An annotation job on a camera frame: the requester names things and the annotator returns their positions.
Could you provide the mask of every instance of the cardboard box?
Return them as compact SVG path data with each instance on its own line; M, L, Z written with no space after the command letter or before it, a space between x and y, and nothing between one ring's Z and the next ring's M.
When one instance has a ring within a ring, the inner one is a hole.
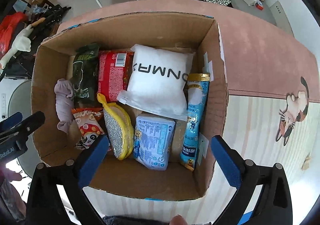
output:
M138 43L176 52L196 50L193 72L202 73L204 54L207 53L214 69L210 82L207 110L200 126L206 137L222 135L228 103L224 61L220 57L218 24L214 18L176 12L141 12L123 14L91 21L63 31L44 41L38 49L32 82L32 112L45 114L45 124L34 133L34 144L42 161L50 166L75 159L81 151L68 142L69 137L57 129L54 86L66 78L72 66L75 50L92 42L104 49L130 48ZM135 123L134 113L128 112ZM183 123L174 135L172 152L179 153L183 140ZM90 186L107 192L133 197L161 200L197 199L207 191L215 159L210 150L190 172L171 157L164 172L152 171L134 159L118 161L107 155Z

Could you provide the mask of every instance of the cat sticker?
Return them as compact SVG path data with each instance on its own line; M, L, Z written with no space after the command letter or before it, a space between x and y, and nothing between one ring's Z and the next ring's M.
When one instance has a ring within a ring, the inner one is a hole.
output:
M280 124L276 141L278 142L283 137L284 146L287 144L296 122L302 122L308 113L309 89L305 79L301 77L300 80L306 90L299 91L297 97L294 94L287 95L287 108L284 111L279 111Z

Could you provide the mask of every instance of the gray round table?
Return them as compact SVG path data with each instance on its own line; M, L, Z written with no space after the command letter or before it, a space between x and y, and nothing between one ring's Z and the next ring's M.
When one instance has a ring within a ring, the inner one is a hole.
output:
M10 117L16 112L20 112L23 119L31 115L31 80L21 83L12 93L8 106L8 116ZM33 143L32 134L29 135L26 145L28 150L18 157L18 161L23 171L32 178L37 164L41 163L38 151Z

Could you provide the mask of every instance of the blue wet wipes package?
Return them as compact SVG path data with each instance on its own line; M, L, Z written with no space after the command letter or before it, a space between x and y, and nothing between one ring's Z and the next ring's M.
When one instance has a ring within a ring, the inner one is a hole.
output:
M151 170L167 169L175 121L143 113L137 116L134 158Z

